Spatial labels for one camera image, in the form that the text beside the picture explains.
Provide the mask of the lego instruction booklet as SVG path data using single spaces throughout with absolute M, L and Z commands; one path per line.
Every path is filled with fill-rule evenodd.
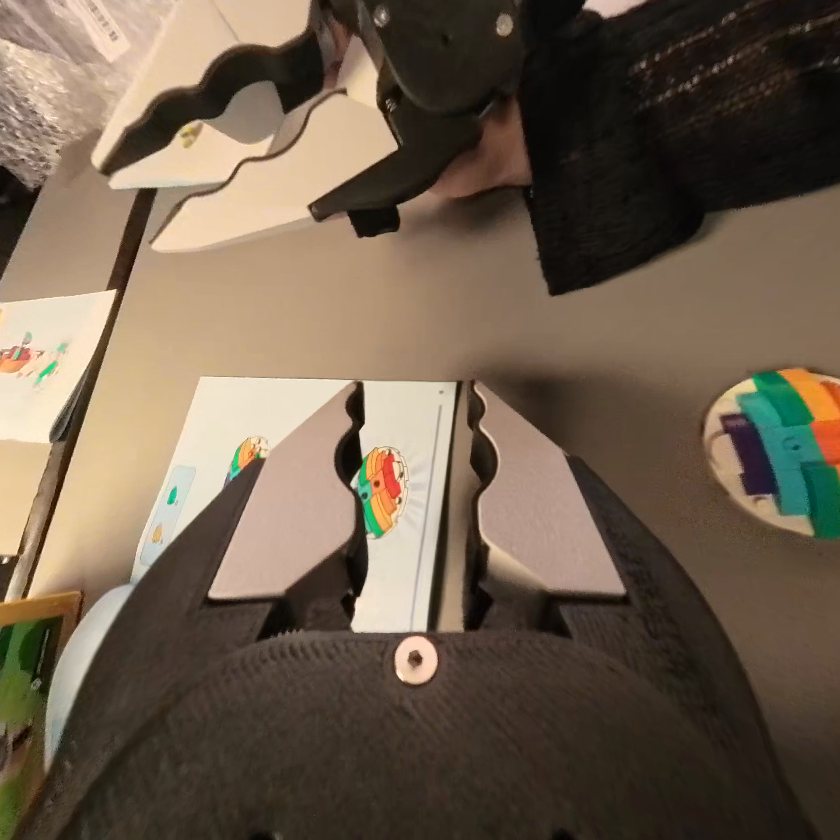
M 252 461 L 267 457 L 346 385 L 319 379 L 200 379 L 129 582 L 90 609 L 59 658 L 45 714 L 46 770 L 81 681 L 132 588 L 227 484 Z M 354 610 L 355 632 L 428 628 L 457 390 L 453 381 L 364 382 L 362 468 L 351 486 L 362 501 L 369 563 Z

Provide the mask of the pale instruction booklet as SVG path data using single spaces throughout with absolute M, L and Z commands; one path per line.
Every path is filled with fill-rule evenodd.
M 63 435 L 116 297 L 2 302 L 2 441 L 47 445 Z

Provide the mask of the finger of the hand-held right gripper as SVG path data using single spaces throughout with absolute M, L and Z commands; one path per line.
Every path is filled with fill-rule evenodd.
M 104 176 L 231 176 L 324 88 L 320 2 L 183 1 L 91 154 Z
M 108 184 L 185 190 L 151 246 L 186 253 L 308 225 L 316 199 L 395 150 L 375 86 L 338 86 L 287 116 L 269 86 L 249 86 Z

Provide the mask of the person's right hand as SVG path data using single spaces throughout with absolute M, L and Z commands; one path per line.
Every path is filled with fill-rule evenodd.
M 454 160 L 430 192 L 441 199 L 459 200 L 531 184 L 519 103 L 516 98 L 506 98 L 488 111 L 478 144 Z

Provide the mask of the round rainbow lego build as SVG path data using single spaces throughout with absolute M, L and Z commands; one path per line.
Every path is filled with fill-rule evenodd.
M 838 541 L 838 377 L 802 367 L 754 374 L 710 406 L 701 441 L 712 475 L 743 511 Z

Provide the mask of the lego set box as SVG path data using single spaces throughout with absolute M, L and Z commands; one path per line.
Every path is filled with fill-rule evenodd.
M 45 778 L 46 708 L 83 595 L 1 604 L 1 838 L 13 838 Z

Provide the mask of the person's right forearm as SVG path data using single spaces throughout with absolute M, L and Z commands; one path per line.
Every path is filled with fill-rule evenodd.
M 839 3 L 526 2 L 526 203 L 549 294 L 634 270 L 707 215 L 839 180 Z

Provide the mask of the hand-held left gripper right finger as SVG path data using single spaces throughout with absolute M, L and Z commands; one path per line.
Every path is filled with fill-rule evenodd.
M 486 384 L 469 388 L 477 584 L 493 599 L 623 599 L 571 462 Z

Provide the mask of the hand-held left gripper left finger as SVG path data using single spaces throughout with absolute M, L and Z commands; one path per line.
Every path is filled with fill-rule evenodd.
M 361 501 L 364 387 L 352 381 L 273 447 L 217 568 L 213 602 L 353 602 L 368 568 Z

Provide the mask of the bubble wrap bag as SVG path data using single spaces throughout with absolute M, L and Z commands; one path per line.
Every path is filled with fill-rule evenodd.
M 2 1 L 1 164 L 29 191 L 101 130 L 173 1 Z

